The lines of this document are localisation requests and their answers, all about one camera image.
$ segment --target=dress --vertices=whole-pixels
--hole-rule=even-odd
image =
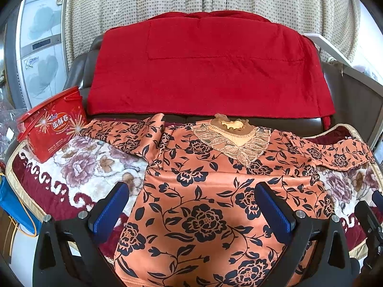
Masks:
[[[149,163],[114,256],[128,286],[257,286],[283,245],[254,201],[255,185],[267,182],[293,210],[325,219],[332,203],[316,167],[374,163],[368,146],[353,138],[320,145],[219,115],[166,128],[163,114],[139,123],[93,120],[80,135]]]

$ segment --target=red blanket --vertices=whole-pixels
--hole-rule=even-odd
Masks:
[[[273,118],[335,112],[313,43],[240,11],[172,12],[107,31],[87,111]]]

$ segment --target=red plastic bucket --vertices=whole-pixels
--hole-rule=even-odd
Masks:
[[[78,87],[66,89],[29,110],[18,120],[18,141],[27,139],[40,163],[44,163],[78,134],[86,124]]]

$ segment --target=metal screw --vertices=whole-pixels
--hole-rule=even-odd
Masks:
[[[51,215],[45,215],[44,218],[43,218],[44,222],[48,223],[49,221],[52,220],[52,216]]]
[[[82,212],[79,212],[79,214],[77,216],[80,219],[84,219],[88,216],[88,212],[86,210],[83,210]]]
[[[306,214],[305,214],[305,212],[304,212],[303,210],[297,210],[297,211],[295,212],[295,214],[296,214],[296,216],[297,216],[298,218],[305,218],[305,216],[306,216]]]
[[[337,215],[332,215],[331,216],[331,219],[334,221],[334,222],[339,222],[339,217]]]

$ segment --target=clear plastic bag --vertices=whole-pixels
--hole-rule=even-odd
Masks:
[[[25,112],[26,109],[14,109],[9,101],[0,94],[0,161],[3,163],[6,150],[18,135],[16,119]]]

